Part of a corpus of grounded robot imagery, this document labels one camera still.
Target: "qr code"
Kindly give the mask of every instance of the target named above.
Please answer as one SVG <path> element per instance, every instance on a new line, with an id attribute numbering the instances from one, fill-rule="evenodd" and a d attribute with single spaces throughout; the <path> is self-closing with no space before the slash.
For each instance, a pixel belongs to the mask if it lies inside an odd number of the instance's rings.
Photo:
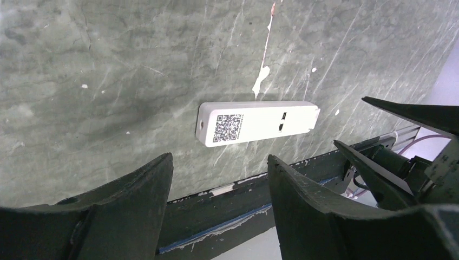
<path id="1" fill-rule="evenodd" d="M 219 115 L 215 125 L 213 142 L 239 139 L 244 115 Z"/>

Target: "gray marble surface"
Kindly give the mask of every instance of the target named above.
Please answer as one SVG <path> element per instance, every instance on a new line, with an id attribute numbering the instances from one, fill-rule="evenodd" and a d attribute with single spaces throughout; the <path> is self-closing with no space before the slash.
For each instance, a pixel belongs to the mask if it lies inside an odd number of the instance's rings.
<path id="1" fill-rule="evenodd" d="M 421 102 L 459 30 L 458 1 L 277 1 L 257 100 L 310 101 L 316 128 L 206 148 L 198 107 L 254 100 L 272 4 L 2 0 L 0 205 L 55 203 L 165 152 L 175 199 L 266 171 L 268 154 L 392 131 L 404 122 L 359 99 Z"/>

